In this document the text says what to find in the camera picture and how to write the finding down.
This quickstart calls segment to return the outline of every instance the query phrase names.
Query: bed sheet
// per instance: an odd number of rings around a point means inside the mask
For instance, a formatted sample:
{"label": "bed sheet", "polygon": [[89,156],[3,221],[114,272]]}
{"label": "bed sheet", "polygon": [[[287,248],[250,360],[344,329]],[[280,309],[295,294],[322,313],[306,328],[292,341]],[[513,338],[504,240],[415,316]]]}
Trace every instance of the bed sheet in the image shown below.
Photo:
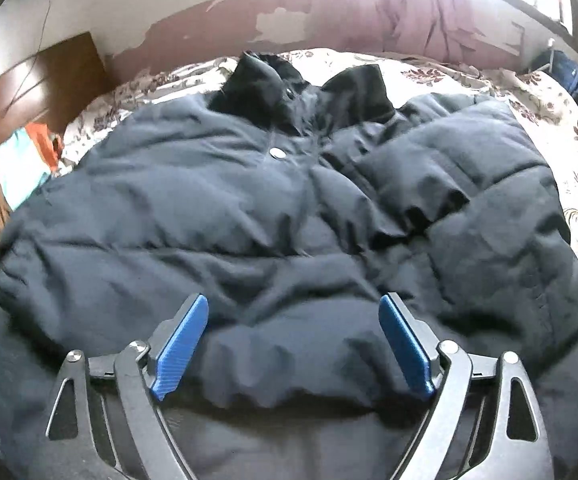
{"label": "bed sheet", "polygon": [[[321,86],[352,66],[377,64],[387,95],[398,108],[416,95],[488,94],[506,101],[554,172],[560,203],[578,257],[578,107],[569,94],[544,73],[516,75],[508,70],[479,71],[470,66],[439,64],[423,57],[340,53],[329,49],[281,54],[312,84]],[[57,175],[69,173],[82,156],[136,109],[195,92],[219,90],[238,59],[221,57],[135,80],[93,101],[68,127]]]}

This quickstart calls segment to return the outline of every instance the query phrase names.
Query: jacket button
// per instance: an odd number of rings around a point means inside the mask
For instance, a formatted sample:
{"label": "jacket button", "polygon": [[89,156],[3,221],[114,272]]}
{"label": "jacket button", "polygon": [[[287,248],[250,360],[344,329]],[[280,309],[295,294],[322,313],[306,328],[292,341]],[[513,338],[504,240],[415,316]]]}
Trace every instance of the jacket button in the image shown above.
{"label": "jacket button", "polygon": [[274,158],[277,158],[278,160],[280,160],[281,158],[285,158],[285,156],[287,156],[287,154],[280,148],[271,148],[269,150],[269,155],[271,155]]}

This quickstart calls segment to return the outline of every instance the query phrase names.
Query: wooden furniture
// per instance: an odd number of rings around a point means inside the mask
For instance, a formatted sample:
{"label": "wooden furniture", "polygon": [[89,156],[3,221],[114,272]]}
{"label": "wooden furniture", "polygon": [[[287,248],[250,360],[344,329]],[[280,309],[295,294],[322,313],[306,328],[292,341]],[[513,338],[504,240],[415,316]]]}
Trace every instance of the wooden furniture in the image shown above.
{"label": "wooden furniture", "polygon": [[31,121],[64,133],[93,99],[113,87],[90,33],[44,49],[0,76],[0,144]]}

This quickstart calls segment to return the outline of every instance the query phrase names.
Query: wire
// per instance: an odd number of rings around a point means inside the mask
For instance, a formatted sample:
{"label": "wire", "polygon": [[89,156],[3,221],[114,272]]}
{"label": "wire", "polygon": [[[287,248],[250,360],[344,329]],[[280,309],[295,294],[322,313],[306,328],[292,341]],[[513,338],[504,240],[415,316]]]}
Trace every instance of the wire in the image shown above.
{"label": "wire", "polygon": [[24,86],[24,83],[26,82],[27,78],[31,75],[31,72],[33,72],[33,70],[34,70],[35,62],[38,60],[38,55],[40,54],[40,50],[42,48],[42,40],[44,39],[44,30],[45,30],[46,25],[47,25],[47,19],[49,18],[49,12],[51,10],[51,3],[52,3],[52,0],[49,0],[49,4],[47,5],[47,12],[44,15],[44,21],[42,22],[42,30],[40,31],[40,42],[38,43],[38,48],[36,49],[35,54],[34,54],[34,62],[31,63],[31,67],[29,68],[29,71],[26,73],[26,75],[24,76],[24,79],[22,79],[22,82],[18,86],[18,89],[16,89],[16,92],[13,94],[13,97],[11,98],[11,102],[5,107],[4,111],[0,115],[0,121],[2,119],[4,119],[6,117],[6,114],[8,114],[9,110],[11,110],[11,107],[16,102],[16,98],[18,97],[19,91],[22,89],[22,86]]}

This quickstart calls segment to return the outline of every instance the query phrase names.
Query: black puffer jacket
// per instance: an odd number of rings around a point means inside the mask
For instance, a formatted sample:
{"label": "black puffer jacket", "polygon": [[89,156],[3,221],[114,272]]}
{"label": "black puffer jacket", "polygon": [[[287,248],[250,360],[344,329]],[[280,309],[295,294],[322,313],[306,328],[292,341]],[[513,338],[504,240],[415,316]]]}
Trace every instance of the black puffer jacket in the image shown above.
{"label": "black puffer jacket", "polygon": [[208,329],[165,401],[198,478],[386,479],[425,408],[378,324],[392,290],[439,338],[518,352],[556,471],[578,458],[578,260],[507,105],[394,110],[376,66],[316,88],[245,54],[221,92],[136,112],[11,217],[0,449],[23,474],[67,351],[117,352],[201,292]]}

